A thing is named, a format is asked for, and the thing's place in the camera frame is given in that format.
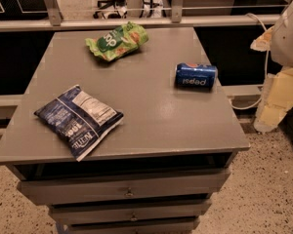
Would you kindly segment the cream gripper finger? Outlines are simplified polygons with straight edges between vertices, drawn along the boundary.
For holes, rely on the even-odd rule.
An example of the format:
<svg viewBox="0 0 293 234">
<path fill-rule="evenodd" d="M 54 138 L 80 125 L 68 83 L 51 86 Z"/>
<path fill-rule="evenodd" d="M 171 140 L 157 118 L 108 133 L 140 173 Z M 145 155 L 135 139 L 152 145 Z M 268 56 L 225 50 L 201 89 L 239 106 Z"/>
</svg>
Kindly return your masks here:
<svg viewBox="0 0 293 234">
<path fill-rule="evenodd" d="M 254 128 L 257 132 L 274 130 L 293 107 L 293 67 L 283 67 L 265 79 Z"/>
<path fill-rule="evenodd" d="M 258 52 L 269 51 L 271 49 L 271 40 L 272 28 L 270 27 L 251 43 L 250 48 Z"/>
</svg>

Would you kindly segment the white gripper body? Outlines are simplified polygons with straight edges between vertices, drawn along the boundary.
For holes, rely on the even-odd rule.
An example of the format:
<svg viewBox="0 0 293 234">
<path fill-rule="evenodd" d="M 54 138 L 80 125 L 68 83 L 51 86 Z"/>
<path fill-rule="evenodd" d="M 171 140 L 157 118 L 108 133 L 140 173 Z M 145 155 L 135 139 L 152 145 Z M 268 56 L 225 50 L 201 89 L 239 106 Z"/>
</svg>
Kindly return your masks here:
<svg viewBox="0 0 293 234">
<path fill-rule="evenodd" d="M 272 60 L 283 66 L 293 66 L 293 1 L 272 29 Z"/>
</svg>

